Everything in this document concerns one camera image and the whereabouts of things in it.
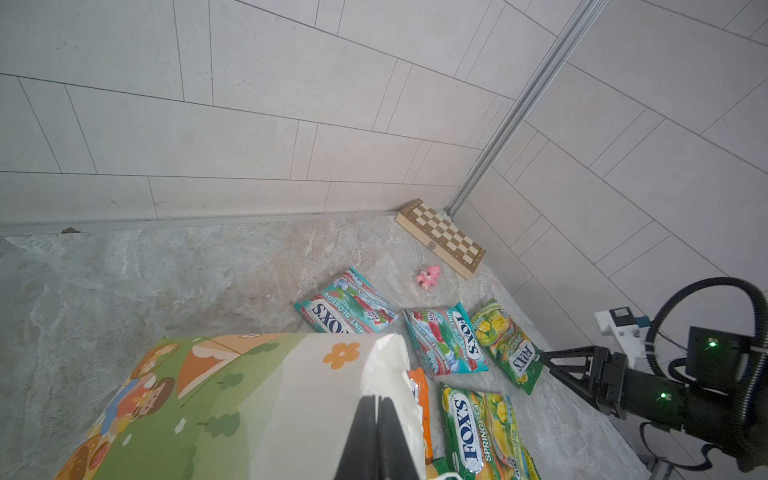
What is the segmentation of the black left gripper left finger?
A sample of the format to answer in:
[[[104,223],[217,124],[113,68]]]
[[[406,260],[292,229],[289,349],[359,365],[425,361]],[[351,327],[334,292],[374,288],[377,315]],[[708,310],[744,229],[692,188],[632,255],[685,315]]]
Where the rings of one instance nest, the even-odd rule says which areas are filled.
[[[374,480],[378,478],[377,400],[363,396],[340,457],[335,480]]]

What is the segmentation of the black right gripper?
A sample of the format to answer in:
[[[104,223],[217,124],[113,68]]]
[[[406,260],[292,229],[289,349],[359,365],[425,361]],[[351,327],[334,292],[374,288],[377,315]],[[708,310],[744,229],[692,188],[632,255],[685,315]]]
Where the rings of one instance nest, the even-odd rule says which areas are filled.
[[[631,369],[624,354],[584,346],[543,352],[540,361],[555,379],[605,415],[625,419],[632,414],[665,429],[683,426],[685,385]]]

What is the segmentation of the green Fox's spring candy bag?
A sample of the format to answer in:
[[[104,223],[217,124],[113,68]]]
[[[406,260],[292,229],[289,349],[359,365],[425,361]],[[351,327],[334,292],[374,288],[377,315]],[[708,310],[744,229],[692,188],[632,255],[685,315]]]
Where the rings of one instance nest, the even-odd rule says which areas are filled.
[[[515,386],[531,395],[543,370],[541,350],[496,299],[480,308],[471,323],[486,354]]]

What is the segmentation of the illustrated white paper bag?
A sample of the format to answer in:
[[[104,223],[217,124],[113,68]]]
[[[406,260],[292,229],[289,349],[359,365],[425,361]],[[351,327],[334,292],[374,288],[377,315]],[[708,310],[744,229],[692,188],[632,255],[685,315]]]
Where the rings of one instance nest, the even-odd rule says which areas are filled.
[[[334,479],[358,402],[391,398],[426,475],[398,334],[159,341],[59,471],[62,479]]]

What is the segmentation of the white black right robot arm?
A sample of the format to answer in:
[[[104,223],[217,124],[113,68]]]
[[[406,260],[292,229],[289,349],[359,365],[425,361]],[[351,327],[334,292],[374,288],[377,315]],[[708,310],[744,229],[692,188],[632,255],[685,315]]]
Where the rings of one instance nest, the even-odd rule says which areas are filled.
[[[749,299],[752,335],[692,327],[685,356],[662,368],[656,340],[664,321],[684,300],[706,289],[733,287]],[[542,353],[553,377],[607,416],[641,418],[641,430],[681,431],[703,441],[695,471],[711,469],[713,450],[748,473],[767,464],[767,299],[753,284],[732,277],[694,282],[676,292],[654,318],[628,307],[595,318],[621,347],[591,345]]]

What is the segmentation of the orange Fox's fruits candy bag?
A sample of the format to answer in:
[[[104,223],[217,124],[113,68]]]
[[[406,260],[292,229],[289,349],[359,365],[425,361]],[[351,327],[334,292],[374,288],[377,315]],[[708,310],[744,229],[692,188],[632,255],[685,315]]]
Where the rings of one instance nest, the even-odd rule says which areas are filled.
[[[430,428],[429,388],[426,375],[422,368],[410,370],[407,372],[407,375],[409,377],[412,393],[421,411],[421,424],[425,443],[425,462],[430,464],[433,461],[433,446]]]

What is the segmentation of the teal Fox's mint candy bag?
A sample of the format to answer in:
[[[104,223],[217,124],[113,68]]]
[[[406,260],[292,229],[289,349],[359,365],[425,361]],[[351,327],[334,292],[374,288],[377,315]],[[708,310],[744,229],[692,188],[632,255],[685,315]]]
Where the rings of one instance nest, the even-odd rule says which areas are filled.
[[[320,333],[379,334],[400,318],[396,306],[352,267],[295,309]]]

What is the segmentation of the yellow green candy bag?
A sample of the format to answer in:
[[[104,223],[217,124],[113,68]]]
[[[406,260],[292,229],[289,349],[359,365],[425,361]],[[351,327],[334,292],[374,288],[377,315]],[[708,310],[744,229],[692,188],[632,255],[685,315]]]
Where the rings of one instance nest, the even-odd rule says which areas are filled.
[[[463,479],[538,479],[505,395],[440,385],[446,457]]]

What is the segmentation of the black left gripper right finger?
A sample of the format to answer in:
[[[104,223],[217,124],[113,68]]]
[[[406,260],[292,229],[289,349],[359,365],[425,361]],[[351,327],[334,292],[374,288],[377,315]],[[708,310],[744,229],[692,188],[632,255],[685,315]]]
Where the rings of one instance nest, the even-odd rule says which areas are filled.
[[[380,397],[378,400],[377,453],[378,479],[419,478],[395,405],[388,397]]]

